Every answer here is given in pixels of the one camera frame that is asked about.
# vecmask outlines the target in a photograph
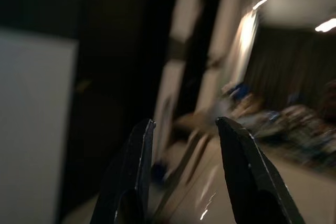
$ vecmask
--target wall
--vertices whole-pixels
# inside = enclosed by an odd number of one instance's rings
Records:
[[[0,26],[75,38],[79,0],[0,0]]]
[[[265,99],[265,107],[283,109],[290,94],[318,108],[324,85],[336,79],[336,35],[263,27],[257,34],[245,82]]]
[[[132,128],[152,118],[175,0],[81,0],[61,216],[89,199]]]

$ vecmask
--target cluttered table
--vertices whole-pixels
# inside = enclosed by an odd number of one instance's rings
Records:
[[[273,113],[259,115],[254,119],[254,124],[251,120],[249,123],[245,119],[236,121],[251,132],[259,148],[267,156],[336,179],[336,141],[333,128],[326,127],[322,133],[317,134],[312,129],[308,130],[306,125],[298,127],[292,121],[286,121],[279,116],[274,120],[272,117]],[[197,130],[200,136],[207,135],[208,138],[218,135],[216,125],[211,123],[207,113],[191,113],[178,118],[173,123],[174,130],[189,133]]]

